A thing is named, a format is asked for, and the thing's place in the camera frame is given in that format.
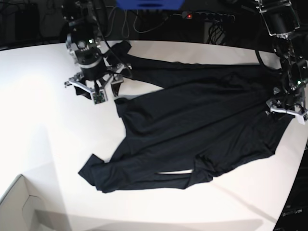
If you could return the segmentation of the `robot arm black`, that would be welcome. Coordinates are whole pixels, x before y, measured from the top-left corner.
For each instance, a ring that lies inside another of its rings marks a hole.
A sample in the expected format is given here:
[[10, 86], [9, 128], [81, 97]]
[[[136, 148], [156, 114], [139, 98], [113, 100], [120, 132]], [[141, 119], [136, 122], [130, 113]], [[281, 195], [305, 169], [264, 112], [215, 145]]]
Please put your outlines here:
[[273, 50], [281, 63], [280, 69], [271, 69], [256, 51], [259, 63], [271, 74], [280, 76], [281, 86], [274, 87], [273, 97], [267, 100], [269, 111], [292, 115], [304, 125], [308, 121], [308, 29], [300, 26], [289, 0], [259, 0], [256, 8], [273, 37]]
[[106, 42], [105, 26], [99, 19], [98, 9], [92, 0], [65, 0], [61, 6], [63, 18], [68, 22], [66, 48], [80, 72], [69, 78], [64, 86], [73, 86], [76, 95], [84, 96], [94, 104], [107, 101], [106, 87], [111, 85], [114, 96], [123, 82], [125, 63], [110, 46], [103, 53], [101, 42]]

